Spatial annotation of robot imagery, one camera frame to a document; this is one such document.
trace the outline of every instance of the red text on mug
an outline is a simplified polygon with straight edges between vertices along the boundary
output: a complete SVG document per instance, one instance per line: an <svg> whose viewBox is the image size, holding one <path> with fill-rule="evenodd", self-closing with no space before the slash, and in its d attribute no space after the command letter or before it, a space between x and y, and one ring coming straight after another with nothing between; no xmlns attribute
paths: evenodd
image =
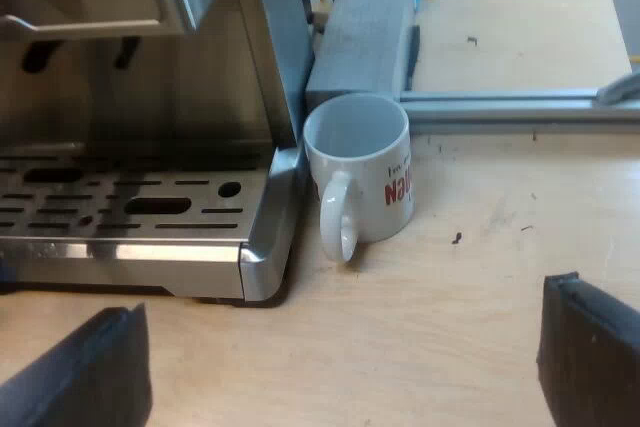
<svg viewBox="0 0 640 427"><path fill-rule="evenodd" d="M411 196L411 166L408 166L401 177L384 186L384 199L387 205L401 201L404 196Z"/></svg>

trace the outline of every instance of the light wood surface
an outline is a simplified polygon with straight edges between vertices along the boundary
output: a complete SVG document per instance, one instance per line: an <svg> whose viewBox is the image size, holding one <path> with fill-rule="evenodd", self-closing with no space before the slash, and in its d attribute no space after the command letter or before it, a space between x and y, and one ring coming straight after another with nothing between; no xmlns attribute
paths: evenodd
<svg viewBox="0 0 640 427"><path fill-rule="evenodd" d="M417 23L416 91L599 88L631 72L613 0L425 0Z"/></svg>
<svg viewBox="0 0 640 427"><path fill-rule="evenodd" d="M412 149L411 223L336 266L310 200L280 307L0 296L0 382L103 307L144 301L150 426L552 425L535 363L544 276L577 270L640 308L638 137L420 136Z"/></svg>

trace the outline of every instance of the drip tray grate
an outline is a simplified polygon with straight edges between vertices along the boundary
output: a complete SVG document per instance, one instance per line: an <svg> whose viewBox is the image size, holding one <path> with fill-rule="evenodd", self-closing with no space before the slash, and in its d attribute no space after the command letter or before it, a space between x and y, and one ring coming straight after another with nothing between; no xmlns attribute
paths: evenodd
<svg viewBox="0 0 640 427"><path fill-rule="evenodd" d="M248 240L269 162L0 154L0 240Z"/></svg>

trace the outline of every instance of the stainless steel espresso machine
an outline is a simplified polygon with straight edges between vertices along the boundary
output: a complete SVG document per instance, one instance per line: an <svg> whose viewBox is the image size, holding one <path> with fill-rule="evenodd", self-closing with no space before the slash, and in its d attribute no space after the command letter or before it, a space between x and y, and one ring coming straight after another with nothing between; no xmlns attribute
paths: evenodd
<svg viewBox="0 0 640 427"><path fill-rule="evenodd" d="M301 0L0 0L0 282L262 302L307 178Z"/></svg>

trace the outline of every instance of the wooden board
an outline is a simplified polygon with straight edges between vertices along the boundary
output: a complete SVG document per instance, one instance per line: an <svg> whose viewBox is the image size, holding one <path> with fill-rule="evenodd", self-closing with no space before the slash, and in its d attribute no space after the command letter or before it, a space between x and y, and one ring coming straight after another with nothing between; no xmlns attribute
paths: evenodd
<svg viewBox="0 0 640 427"><path fill-rule="evenodd" d="M414 218L348 266L325 259L311 201L280 307L0 297L0 381L99 309L143 300L150 426L551 426L544 276L578 270L640 308L638 138L422 136L413 153Z"/></svg>
<svg viewBox="0 0 640 427"><path fill-rule="evenodd" d="M598 88L631 72L613 0L425 0L416 22L416 91Z"/></svg>

